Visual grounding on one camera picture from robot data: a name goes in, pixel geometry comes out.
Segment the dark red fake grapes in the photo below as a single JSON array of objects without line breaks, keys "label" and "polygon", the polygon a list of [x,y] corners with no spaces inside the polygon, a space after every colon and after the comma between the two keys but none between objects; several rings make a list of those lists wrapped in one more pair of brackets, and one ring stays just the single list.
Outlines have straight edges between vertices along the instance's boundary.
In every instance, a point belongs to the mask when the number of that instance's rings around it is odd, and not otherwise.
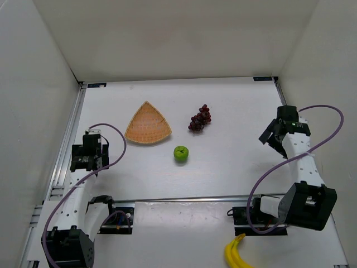
[{"label": "dark red fake grapes", "polygon": [[191,132],[201,132],[206,125],[211,123],[211,121],[212,117],[210,114],[210,108],[207,104],[204,104],[199,108],[199,112],[191,117],[188,130]]}]

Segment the green fake apple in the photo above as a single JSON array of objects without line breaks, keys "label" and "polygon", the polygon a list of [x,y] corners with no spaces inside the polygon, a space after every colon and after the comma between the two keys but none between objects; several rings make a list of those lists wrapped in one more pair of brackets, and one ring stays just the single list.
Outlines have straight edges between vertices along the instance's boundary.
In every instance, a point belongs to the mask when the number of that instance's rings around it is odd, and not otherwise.
[{"label": "green fake apple", "polygon": [[173,151],[173,156],[176,161],[186,161],[189,156],[189,149],[185,146],[177,146]]}]

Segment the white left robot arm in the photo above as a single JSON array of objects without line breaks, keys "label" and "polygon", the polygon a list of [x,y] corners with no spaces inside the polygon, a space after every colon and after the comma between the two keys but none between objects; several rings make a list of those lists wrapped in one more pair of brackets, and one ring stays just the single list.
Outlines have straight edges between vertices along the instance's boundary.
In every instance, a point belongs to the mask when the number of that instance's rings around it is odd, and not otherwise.
[{"label": "white left robot arm", "polygon": [[70,185],[50,214],[41,244],[50,267],[92,267],[94,240],[100,225],[113,212],[112,197],[93,196],[97,179],[92,172],[109,164],[109,145],[100,130],[88,130],[72,146]]}]

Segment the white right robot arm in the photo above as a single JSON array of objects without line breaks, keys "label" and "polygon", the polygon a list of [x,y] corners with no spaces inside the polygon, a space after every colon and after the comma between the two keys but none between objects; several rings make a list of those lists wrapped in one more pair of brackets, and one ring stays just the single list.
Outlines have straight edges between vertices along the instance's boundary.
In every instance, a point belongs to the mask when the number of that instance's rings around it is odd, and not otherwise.
[{"label": "white right robot arm", "polygon": [[278,223],[321,231],[337,201],[335,189],[321,178],[311,151],[311,132],[295,106],[279,106],[277,116],[260,136],[285,159],[293,184],[281,198],[255,198],[254,209],[274,217]]}]

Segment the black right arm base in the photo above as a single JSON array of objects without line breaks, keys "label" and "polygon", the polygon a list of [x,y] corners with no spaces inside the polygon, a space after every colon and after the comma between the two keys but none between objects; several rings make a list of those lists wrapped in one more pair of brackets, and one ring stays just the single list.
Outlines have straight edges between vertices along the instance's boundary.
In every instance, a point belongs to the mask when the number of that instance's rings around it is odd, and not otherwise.
[{"label": "black right arm base", "polygon": [[[232,207],[227,211],[226,215],[233,218],[235,235],[244,234],[246,236],[261,236],[254,232],[248,224],[246,205],[240,207]],[[253,203],[249,207],[250,220],[254,227],[260,231],[265,231],[273,227],[277,223],[277,218],[270,214],[260,211],[260,198],[253,198]],[[279,226],[270,233],[263,236],[287,236],[287,227]]]}]

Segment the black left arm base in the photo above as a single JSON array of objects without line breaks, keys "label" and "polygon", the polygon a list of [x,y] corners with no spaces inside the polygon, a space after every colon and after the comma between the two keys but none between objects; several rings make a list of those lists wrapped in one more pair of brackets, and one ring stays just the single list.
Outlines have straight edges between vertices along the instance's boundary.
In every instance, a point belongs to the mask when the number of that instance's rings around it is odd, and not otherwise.
[{"label": "black left arm base", "polygon": [[134,224],[134,203],[116,202],[113,204],[114,211],[117,211],[107,220],[98,231],[100,235],[131,235]]}]

